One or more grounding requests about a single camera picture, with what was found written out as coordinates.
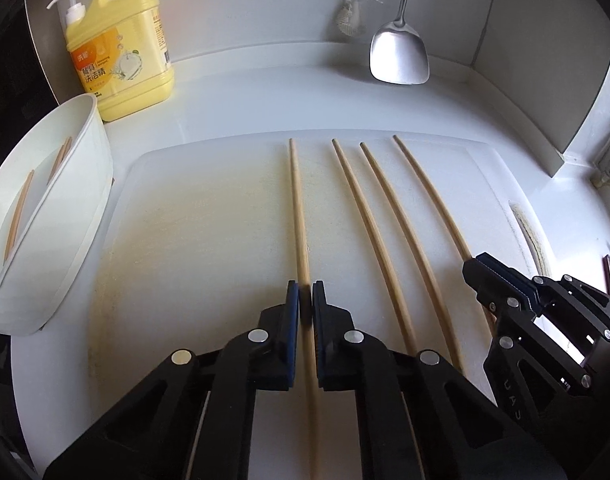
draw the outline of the metal screw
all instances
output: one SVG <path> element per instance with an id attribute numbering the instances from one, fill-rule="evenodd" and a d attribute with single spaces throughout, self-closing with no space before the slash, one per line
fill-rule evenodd
<path id="1" fill-rule="evenodd" d="M 421 362 L 428 366 L 434 366 L 441 362 L 441 357 L 436 352 L 426 350 L 421 354 Z"/>
<path id="2" fill-rule="evenodd" d="M 365 336 L 363 335 L 363 332 L 359 330 L 348 330 L 345 332 L 345 335 L 343 335 L 343 338 L 345 338 L 345 341 L 348 343 L 358 344 L 363 342 Z"/>
<path id="3" fill-rule="evenodd" d="M 499 343 L 505 350 L 509 350 L 511 347 L 514 346 L 514 341 L 512 340 L 512 338 L 506 335 L 501 337 Z"/>
<path id="4" fill-rule="evenodd" d="M 176 350 L 172 354 L 172 362 L 175 365 L 186 365 L 192 360 L 192 354 L 189 350 Z"/>
<path id="5" fill-rule="evenodd" d="M 262 328 L 255 328 L 254 330 L 250 330 L 249 334 L 247 334 L 247 339 L 252 341 L 252 343 L 264 343 L 267 341 L 268 337 L 269 334 Z"/>

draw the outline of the bottle label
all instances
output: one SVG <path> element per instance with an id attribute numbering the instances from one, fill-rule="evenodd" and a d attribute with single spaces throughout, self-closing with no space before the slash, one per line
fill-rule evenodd
<path id="1" fill-rule="evenodd" d="M 85 92 L 99 100 L 170 69 L 159 9 L 145 10 L 72 51 Z"/>

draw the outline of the white countertop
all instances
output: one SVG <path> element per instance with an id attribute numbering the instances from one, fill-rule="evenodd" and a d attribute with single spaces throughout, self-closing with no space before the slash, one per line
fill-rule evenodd
<path id="1" fill-rule="evenodd" d="M 560 272 L 605 289 L 601 258 L 610 246 L 610 218 L 597 192 L 580 178 L 549 178 L 511 127 L 467 84 L 432 76 L 422 86 L 392 86 L 375 81 L 361 66 L 281 66 L 183 76 L 192 73 L 194 63 L 175 64 L 177 84 L 168 101 L 106 124 L 116 183 L 92 248 L 44 329 L 12 338 L 18 414 L 41 474 L 92 423 L 87 329 L 95 272 L 125 175 L 153 150 L 250 133 L 322 129 L 417 132 L 485 142 L 498 151 L 530 200 Z"/>

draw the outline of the white pump head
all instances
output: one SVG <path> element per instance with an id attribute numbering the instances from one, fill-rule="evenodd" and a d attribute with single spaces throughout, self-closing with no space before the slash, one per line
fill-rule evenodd
<path id="1" fill-rule="evenodd" d="M 52 0 L 47 8 L 51 9 L 53 4 L 58 1 L 59 0 Z M 71 25 L 74 22 L 78 22 L 83 16 L 85 16 L 85 5 L 77 4 L 76 0 L 70 0 L 70 6 L 65 14 L 66 25 Z"/>

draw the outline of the metal spatula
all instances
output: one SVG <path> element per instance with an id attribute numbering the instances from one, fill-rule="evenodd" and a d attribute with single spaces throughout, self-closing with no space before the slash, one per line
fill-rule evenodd
<path id="1" fill-rule="evenodd" d="M 418 85 L 429 79 L 429 60 L 423 40 L 405 23 L 407 0 L 400 0 L 399 15 L 383 25 L 371 40 L 370 70 L 381 81 Z"/>

